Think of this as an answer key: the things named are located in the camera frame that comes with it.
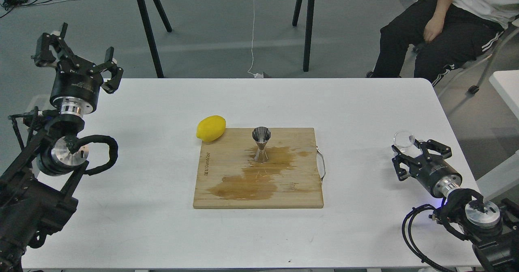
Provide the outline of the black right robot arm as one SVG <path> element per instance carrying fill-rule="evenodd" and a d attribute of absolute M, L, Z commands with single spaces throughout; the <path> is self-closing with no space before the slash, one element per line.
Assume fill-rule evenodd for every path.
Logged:
<path fill-rule="evenodd" d="M 430 210 L 432 219 L 450 234 L 472 243 L 473 252 L 487 272 L 517 272 L 518 270 L 518 205 L 509 199 L 495 204 L 484 199 L 478 191 L 462 188 L 462 176 L 447 162 L 452 156 L 449 146 L 434 140 L 413 141 L 421 154 L 412 157 L 392 146 L 392 159 L 399 181 L 415 178 L 442 204 L 413 208 L 401 226 L 407 247 L 423 262 L 441 272 L 448 269 L 432 261 L 419 250 L 412 237 L 412 224 L 419 213 Z"/>

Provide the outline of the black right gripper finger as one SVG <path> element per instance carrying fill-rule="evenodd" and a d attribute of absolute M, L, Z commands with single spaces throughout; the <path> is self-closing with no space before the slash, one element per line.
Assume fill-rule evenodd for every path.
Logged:
<path fill-rule="evenodd" d="M 399 181 L 409 177 L 420 182 L 430 181 L 431 154 L 426 144 L 414 144 L 407 148 L 393 144 L 391 148 L 395 154 L 392 163 Z"/>
<path fill-rule="evenodd" d="M 421 155 L 412 158 L 412 165 L 428 165 L 434 161 L 444 161 L 452 157 L 452 149 L 435 140 L 414 141 L 414 146 L 421 151 Z"/>

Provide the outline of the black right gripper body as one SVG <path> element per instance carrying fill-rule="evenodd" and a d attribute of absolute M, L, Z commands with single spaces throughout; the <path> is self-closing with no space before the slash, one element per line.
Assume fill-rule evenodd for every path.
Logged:
<path fill-rule="evenodd" d="M 443 159 L 423 161 L 414 178 L 434 198 L 448 198 L 462 183 L 462 176 Z"/>

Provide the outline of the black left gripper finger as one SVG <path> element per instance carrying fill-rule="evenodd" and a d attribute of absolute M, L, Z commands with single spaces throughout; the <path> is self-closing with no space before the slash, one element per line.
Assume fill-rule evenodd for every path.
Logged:
<path fill-rule="evenodd" d="M 91 77 L 95 77 L 97 75 L 101 76 L 101 73 L 104 71 L 109 71 L 111 77 L 102 83 L 101 88 L 108 94 L 113 94 L 120 85 L 122 80 L 122 75 L 124 73 L 123 68 L 119 67 L 117 61 L 114 60 L 114 48 L 109 47 L 105 53 L 105 61 L 99 65 L 92 65 L 89 69 L 87 69 L 87 73 Z"/>
<path fill-rule="evenodd" d="M 81 61 L 65 42 L 68 24 L 63 23 L 59 32 L 43 32 L 31 59 L 37 67 L 52 67 L 57 75 L 81 74 Z"/>

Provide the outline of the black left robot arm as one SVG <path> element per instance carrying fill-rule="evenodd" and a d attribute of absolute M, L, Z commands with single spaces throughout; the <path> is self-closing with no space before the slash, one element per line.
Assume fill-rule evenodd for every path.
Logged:
<path fill-rule="evenodd" d="M 56 71 L 49 102 L 52 110 L 8 117 L 21 148 L 1 175 L 0 262 L 2 272 L 21 272 L 28 247 L 39 248 L 48 235 L 63 229 L 76 212 L 73 197 L 83 175 L 109 170 L 118 158 L 118 144 L 107 135 L 79 138 L 84 115 L 98 107 L 100 90 L 114 93 L 124 70 L 106 50 L 105 61 L 88 61 L 65 42 L 67 24 L 44 32 L 32 56 L 37 67 Z"/>

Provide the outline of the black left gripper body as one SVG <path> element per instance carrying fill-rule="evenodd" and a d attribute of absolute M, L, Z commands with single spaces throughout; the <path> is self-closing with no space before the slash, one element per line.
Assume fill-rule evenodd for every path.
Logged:
<path fill-rule="evenodd" d="M 100 75 L 84 75 L 79 72 L 57 70 L 49 102 L 54 108 L 61 108 L 65 99 L 81 100 L 82 109 L 89 114 L 97 109 L 99 91 L 103 83 Z"/>

